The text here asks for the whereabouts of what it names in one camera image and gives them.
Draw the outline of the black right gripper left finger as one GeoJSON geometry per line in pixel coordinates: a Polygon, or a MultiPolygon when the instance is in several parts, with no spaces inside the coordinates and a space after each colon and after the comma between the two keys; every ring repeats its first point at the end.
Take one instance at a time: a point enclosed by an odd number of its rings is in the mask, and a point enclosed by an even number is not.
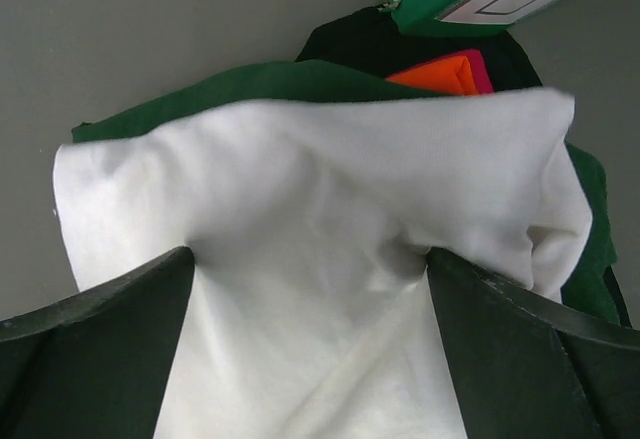
{"type": "Polygon", "coordinates": [[[2,437],[153,437],[193,278],[178,247],[2,321],[2,437]]]}

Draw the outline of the magenta t shirt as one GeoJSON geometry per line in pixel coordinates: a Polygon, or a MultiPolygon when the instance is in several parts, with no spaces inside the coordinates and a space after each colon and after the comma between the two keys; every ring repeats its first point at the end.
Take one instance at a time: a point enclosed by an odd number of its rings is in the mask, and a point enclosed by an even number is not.
{"type": "Polygon", "coordinates": [[[456,75],[463,91],[472,95],[487,95],[494,92],[493,84],[486,69],[486,64],[481,52],[477,49],[467,49],[452,55],[457,61],[456,75]]]}

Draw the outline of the orange t shirt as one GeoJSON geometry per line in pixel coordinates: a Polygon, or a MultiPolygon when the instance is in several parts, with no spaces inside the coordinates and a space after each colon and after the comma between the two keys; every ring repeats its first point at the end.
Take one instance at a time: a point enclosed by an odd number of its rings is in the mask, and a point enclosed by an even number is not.
{"type": "Polygon", "coordinates": [[[457,96],[475,96],[479,92],[469,60],[453,56],[420,64],[394,73],[388,82],[417,89],[457,96]]]}

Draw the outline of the white and green t shirt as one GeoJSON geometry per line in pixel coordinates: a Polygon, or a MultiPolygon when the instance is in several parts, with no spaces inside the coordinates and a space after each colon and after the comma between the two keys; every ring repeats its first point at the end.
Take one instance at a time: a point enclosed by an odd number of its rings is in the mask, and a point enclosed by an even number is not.
{"type": "Polygon", "coordinates": [[[78,288],[195,257],[155,436],[465,437],[434,248],[615,320],[606,176],[566,140],[574,104],[271,63],[82,127],[53,168],[78,288]]]}

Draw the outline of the black t shirt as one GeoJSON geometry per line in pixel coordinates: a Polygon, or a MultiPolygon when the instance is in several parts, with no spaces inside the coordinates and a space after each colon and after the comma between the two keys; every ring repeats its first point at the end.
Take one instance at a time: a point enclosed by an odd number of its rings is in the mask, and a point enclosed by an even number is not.
{"type": "Polygon", "coordinates": [[[403,35],[391,15],[375,7],[315,28],[296,60],[323,60],[386,78],[465,50],[480,52],[491,84],[498,92],[542,85],[526,52],[507,32],[462,38],[403,35]]]}

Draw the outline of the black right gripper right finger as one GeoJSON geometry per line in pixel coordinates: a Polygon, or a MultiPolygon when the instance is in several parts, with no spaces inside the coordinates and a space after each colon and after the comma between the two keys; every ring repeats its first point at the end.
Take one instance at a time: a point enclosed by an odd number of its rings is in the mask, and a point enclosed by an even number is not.
{"type": "Polygon", "coordinates": [[[636,438],[639,333],[525,290],[455,254],[428,281],[471,438],[636,438]]]}

